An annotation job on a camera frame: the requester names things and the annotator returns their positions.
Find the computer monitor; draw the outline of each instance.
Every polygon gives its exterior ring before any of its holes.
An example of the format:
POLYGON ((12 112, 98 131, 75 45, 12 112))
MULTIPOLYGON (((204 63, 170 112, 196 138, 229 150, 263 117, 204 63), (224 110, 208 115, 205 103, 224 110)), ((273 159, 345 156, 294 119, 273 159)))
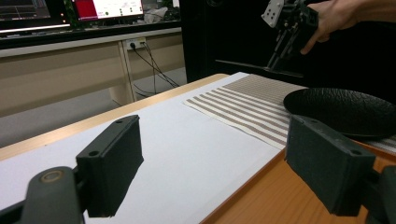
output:
POLYGON ((64 0, 0 0, 0 36, 68 26, 64 0))
POLYGON ((129 20, 143 17, 141 0, 72 0, 78 21, 129 20))

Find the black backdrop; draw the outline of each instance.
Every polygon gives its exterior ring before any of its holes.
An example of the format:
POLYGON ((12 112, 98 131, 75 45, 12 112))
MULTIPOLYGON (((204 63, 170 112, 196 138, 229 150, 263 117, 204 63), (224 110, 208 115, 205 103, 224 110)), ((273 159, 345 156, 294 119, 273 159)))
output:
POLYGON ((261 18, 268 0, 179 2, 189 82, 216 73, 246 72, 306 87, 362 91, 396 104, 395 24, 361 22, 338 32, 308 55, 290 60, 285 69, 304 77, 289 77, 216 62, 267 65, 277 36, 261 18))

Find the striped cloth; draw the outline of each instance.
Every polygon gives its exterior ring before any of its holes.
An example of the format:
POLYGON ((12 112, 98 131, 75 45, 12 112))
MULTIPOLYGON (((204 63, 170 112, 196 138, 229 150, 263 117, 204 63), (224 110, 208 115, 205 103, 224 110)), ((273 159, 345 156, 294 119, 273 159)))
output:
MULTIPOLYGON (((283 99, 289 93, 301 89, 305 87, 248 75, 194 96, 184 104, 283 149, 290 122, 290 114, 283 106, 283 99)), ((364 143, 396 155, 396 135, 364 143)))

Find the power outlet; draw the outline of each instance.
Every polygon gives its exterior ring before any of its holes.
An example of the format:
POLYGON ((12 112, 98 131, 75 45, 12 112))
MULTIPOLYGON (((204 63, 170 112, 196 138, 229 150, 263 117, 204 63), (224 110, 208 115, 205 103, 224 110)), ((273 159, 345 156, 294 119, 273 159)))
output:
POLYGON ((146 38, 145 37, 138 37, 138 38, 134 38, 134 39, 127 39, 125 41, 126 43, 126 48, 128 50, 133 50, 131 45, 134 45, 134 47, 136 49, 142 49, 145 47, 145 43, 146 43, 146 38))

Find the wooden table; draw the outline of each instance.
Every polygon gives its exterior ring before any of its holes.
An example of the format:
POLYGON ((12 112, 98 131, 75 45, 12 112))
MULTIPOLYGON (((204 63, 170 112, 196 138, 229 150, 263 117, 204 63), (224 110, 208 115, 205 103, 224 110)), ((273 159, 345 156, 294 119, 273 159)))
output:
MULTIPOLYGON (((194 90, 227 77, 216 74, 176 89, 125 105, 104 114, 44 133, 17 144, 0 148, 0 161, 83 132, 104 122, 117 119, 143 107, 194 90)), ((374 147, 357 143, 376 155, 375 169, 381 171, 396 158, 374 147)), ((203 223, 364 223, 367 210, 358 217, 337 217, 329 214, 305 182, 283 160, 284 151, 255 174, 240 190, 213 211, 203 223)))

